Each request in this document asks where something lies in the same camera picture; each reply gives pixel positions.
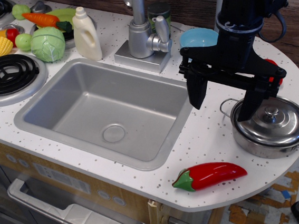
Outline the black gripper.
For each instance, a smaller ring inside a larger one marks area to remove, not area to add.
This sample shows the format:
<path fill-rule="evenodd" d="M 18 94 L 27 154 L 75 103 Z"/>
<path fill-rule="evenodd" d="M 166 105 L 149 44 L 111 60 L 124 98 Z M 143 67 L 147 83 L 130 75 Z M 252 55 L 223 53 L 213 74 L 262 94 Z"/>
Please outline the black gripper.
<path fill-rule="evenodd" d="M 276 97 L 286 71 L 259 57 L 253 49 L 255 34 L 220 32 L 212 47 L 184 47 L 180 50 L 180 74 L 187 80 L 189 101 L 200 109 L 209 81 L 245 90 L 237 121 L 249 120 L 262 98 Z"/>

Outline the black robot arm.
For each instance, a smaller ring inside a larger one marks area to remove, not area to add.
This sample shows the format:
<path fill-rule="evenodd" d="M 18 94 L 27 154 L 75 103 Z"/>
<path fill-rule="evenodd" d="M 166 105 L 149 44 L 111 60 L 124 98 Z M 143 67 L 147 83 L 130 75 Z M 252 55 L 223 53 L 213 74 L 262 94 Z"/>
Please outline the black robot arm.
<path fill-rule="evenodd" d="M 265 99 L 276 97 L 286 71 L 259 57 L 253 49 L 264 19 L 279 16 L 287 0 L 223 0 L 216 17 L 217 43 L 181 48 L 179 72 L 187 80 L 190 104 L 200 108 L 209 81 L 243 89 L 246 93 L 238 121 L 247 121 Z"/>

